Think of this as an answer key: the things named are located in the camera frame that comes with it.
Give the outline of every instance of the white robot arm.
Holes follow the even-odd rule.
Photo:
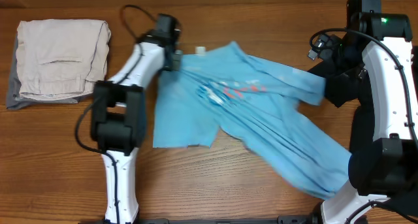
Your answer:
[[[410,21],[406,15],[382,14],[380,0],[349,0],[347,28],[315,34],[319,38],[315,45],[315,36],[311,38],[308,57],[324,60],[312,72],[334,73],[327,76],[326,97],[338,107],[358,98],[363,113],[358,116],[356,111],[355,119],[370,113],[374,134],[369,140],[364,133],[372,124],[353,124],[350,150],[356,146],[353,143],[362,145],[352,151],[349,180],[314,211],[313,217],[323,224],[354,223],[373,206],[388,207],[382,202],[411,191],[418,183],[414,162],[418,104],[411,70]],[[343,39],[325,34],[333,31],[347,34]]]
[[[107,211],[100,223],[133,224],[138,221],[135,162],[146,130],[144,92],[160,70],[175,70],[181,52],[174,52],[180,35],[177,20],[160,14],[155,28],[134,45],[120,72],[97,82],[93,91],[91,137],[97,141],[106,169]],[[107,107],[126,107],[125,114]]]

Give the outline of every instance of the black mount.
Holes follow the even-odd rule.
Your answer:
[[[114,150],[128,156],[139,147],[146,131],[145,98],[142,87],[97,82],[93,90],[91,138],[102,151]],[[125,114],[111,113],[108,107],[125,103]]]
[[[111,224],[106,220],[83,222],[80,224]],[[170,221],[168,219],[138,219],[133,223],[124,224],[319,224],[308,222],[308,217],[304,215],[281,216],[278,218],[259,218],[259,219],[210,219],[210,220],[184,220]]]
[[[158,14],[158,20],[154,29],[147,31],[138,40],[140,42],[149,42],[164,48],[165,58],[163,71],[178,71],[182,54],[175,52],[178,38],[180,37],[179,21],[168,14]]]

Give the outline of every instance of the blue t-shirt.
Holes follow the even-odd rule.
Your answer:
[[[297,112],[318,105],[325,79],[246,55],[237,43],[185,55],[163,72],[153,146],[210,146],[219,128],[242,140],[294,187],[327,199],[348,179],[350,153]]]

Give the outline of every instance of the black cable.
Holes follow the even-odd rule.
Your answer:
[[[142,46],[140,44],[140,37],[137,37],[135,35],[135,33],[133,32],[133,30],[129,27],[129,25],[126,22],[125,13],[124,13],[124,11],[125,11],[126,8],[136,8],[136,9],[139,9],[143,13],[145,13],[153,22],[156,22],[157,21],[147,10],[144,10],[143,8],[141,8],[139,6],[136,6],[136,5],[125,5],[124,7],[121,8],[121,10],[120,10],[120,18],[121,18],[122,24],[126,28],[126,30],[128,30],[128,32],[132,35],[132,37],[135,39],[135,44],[137,44],[139,46],[140,52],[139,52],[138,59],[135,61],[135,63],[133,64],[133,66],[129,69],[129,71],[125,74],[125,76],[121,80],[117,81],[115,84],[120,84],[123,81],[125,81],[129,77],[129,75],[132,73],[132,71],[135,69],[135,67],[138,65],[138,63],[140,62],[140,60],[142,59],[142,56],[143,56],[143,49],[142,49]],[[76,122],[76,127],[74,129],[74,137],[75,137],[75,139],[77,141],[77,144],[80,147],[82,147],[83,149],[88,150],[90,152],[95,152],[95,153],[99,153],[101,155],[105,155],[105,156],[107,156],[112,161],[112,166],[114,168],[114,174],[115,174],[114,175],[115,176],[115,184],[114,184],[114,187],[115,187],[115,189],[114,189],[115,203],[114,203],[114,206],[116,208],[116,224],[120,224],[119,200],[118,200],[118,169],[116,167],[116,163],[118,161],[116,161],[113,158],[113,156],[111,156],[107,152],[104,152],[104,151],[101,151],[101,150],[98,150],[98,149],[95,149],[95,148],[91,148],[91,147],[85,145],[80,140],[80,137],[78,136],[78,132],[80,130],[80,126],[81,126],[81,123],[82,123],[84,117],[86,117],[86,114],[95,106],[95,104],[97,104],[99,102],[100,99],[101,99],[100,97],[96,98],[90,105],[88,105],[86,107],[86,109],[84,109],[83,114],[80,115],[80,117],[78,118],[78,120]]]
[[[135,35],[135,32],[133,32],[133,30],[131,29],[131,27],[129,26],[129,24],[126,22],[126,17],[125,17],[125,9],[126,8],[135,8],[138,9],[140,11],[142,11],[143,13],[145,13],[145,15],[147,15],[147,17],[153,21],[153,22],[157,22],[157,19],[155,19],[147,10],[141,8],[140,6],[137,5],[125,5],[123,7],[120,8],[120,19],[121,22],[123,24],[123,26],[126,28],[126,30],[128,30],[128,32],[131,34],[131,36],[137,40],[139,37]]]
[[[366,208],[368,208],[369,206],[371,206],[372,208],[381,208],[387,211],[391,211],[391,212],[395,212],[398,215],[402,216],[403,218],[407,219],[408,221],[412,222],[412,223],[418,223],[418,220],[404,214],[403,212],[401,212],[400,210],[393,208],[392,206],[384,203],[384,202],[379,202],[379,201],[369,201],[366,204],[364,204],[363,206],[361,206],[360,208],[358,208],[355,212],[353,212],[346,220],[345,224],[350,224],[351,221],[354,219],[355,216],[357,216],[359,213],[361,213],[363,210],[365,210]]]
[[[316,47],[314,45],[314,39],[318,35],[325,34],[327,32],[346,32],[346,33],[351,33],[351,34],[354,34],[354,35],[358,35],[360,37],[363,37],[363,38],[366,38],[370,41],[375,42],[378,46],[380,46],[382,49],[384,49],[388,53],[388,55],[394,61],[395,65],[396,65],[396,68],[399,70],[400,77],[402,79],[402,84],[404,86],[405,102],[406,102],[406,112],[407,112],[407,117],[408,117],[408,127],[410,129],[411,137],[412,137],[412,139],[415,143],[415,146],[417,147],[417,150],[418,150],[418,139],[417,139],[417,135],[415,134],[414,122],[412,120],[410,90],[409,90],[408,83],[407,83],[407,80],[406,80],[404,67],[400,64],[398,58],[393,54],[393,52],[386,45],[384,45],[382,42],[378,41],[374,37],[371,37],[370,35],[361,33],[360,31],[355,31],[355,30],[346,29],[346,28],[324,29],[322,31],[318,31],[317,33],[313,34],[312,37],[309,39],[309,45],[312,47],[313,50],[322,51],[322,50],[326,50],[326,49],[332,49],[332,48],[335,48],[335,47],[338,47],[339,45],[341,45],[340,43],[337,43],[337,44],[333,44],[331,46]],[[400,210],[397,210],[396,208],[393,208],[393,207],[389,206],[388,204],[378,202],[378,201],[369,201],[367,204],[361,206],[359,209],[357,209],[355,212],[353,212],[349,216],[349,218],[347,218],[346,224],[350,223],[351,220],[355,216],[357,216],[360,212],[362,212],[365,208],[367,208],[369,206],[372,206],[372,207],[376,206],[378,208],[383,208],[383,209],[386,209],[386,210],[389,210],[389,211],[392,211],[392,212],[396,212],[397,214],[401,215],[402,217],[404,217],[408,221],[411,221],[413,223],[418,223],[418,220],[413,219],[406,214],[403,214]]]

